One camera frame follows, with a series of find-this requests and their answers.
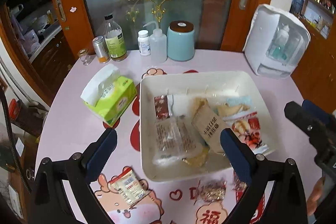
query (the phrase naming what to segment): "green tissue package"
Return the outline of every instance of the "green tissue package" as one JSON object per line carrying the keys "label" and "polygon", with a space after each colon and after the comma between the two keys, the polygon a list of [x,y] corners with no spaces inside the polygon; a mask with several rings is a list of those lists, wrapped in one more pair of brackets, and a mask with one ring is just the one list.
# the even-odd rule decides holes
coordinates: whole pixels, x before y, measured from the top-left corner
{"label": "green tissue package", "polygon": [[[106,67],[104,69],[104,73],[101,73],[101,69],[92,78],[89,82],[91,87],[89,84],[85,87],[81,98],[90,110],[102,117],[109,126],[113,126],[136,97],[137,90],[133,80],[120,76],[118,68],[114,65],[109,67],[110,70]],[[86,89],[90,90],[91,94],[85,94]]]}

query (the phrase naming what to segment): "black bottle cap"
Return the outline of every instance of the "black bottle cap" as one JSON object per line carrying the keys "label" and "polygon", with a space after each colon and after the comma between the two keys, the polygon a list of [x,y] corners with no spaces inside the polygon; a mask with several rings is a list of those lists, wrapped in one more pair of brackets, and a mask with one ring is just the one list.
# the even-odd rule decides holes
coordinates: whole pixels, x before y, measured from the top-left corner
{"label": "black bottle cap", "polygon": [[109,14],[109,15],[104,16],[104,18],[105,18],[105,20],[109,20],[109,19],[113,18],[113,15]]}

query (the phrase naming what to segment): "green bottle label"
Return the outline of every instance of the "green bottle label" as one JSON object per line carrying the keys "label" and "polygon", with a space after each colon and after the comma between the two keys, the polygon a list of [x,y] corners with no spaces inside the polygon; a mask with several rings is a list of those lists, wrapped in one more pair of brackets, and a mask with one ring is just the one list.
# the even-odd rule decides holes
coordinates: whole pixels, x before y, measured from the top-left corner
{"label": "green bottle label", "polygon": [[126,53],[126,45],[123,33],[113,38],[106,38],[107,48],[112,58],[123,56]]}

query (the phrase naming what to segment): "red chinese character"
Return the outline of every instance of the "red chinese character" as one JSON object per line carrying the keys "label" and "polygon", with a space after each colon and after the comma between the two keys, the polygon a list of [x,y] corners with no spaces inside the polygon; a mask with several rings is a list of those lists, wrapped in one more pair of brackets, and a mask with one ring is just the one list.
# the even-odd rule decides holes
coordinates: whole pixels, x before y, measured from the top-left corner
{"label": "red chinese character", "polygon": [[206,210],[205,214],[202,214],[202,216],[205,216],[204,218],[202,218],[200,221],[203,221],[203,224],[218,224],[218,219],[219,219],[219,215],[221,214],[221,212],[218,211],[211,211],[210,214],[210,210]]}

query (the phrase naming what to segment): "tissue pack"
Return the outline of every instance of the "tissue pack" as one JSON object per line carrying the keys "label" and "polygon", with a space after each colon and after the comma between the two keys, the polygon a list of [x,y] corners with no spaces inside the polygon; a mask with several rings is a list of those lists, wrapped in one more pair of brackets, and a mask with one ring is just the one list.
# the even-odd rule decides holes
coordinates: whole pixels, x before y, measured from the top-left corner
{"label": "tissue pack", "polygon": [[119,76],[104,89],[94,106],[86,101],[84,103],[101,116],[109,126],[113,126],[136,95],[137,90],[133,80]]}

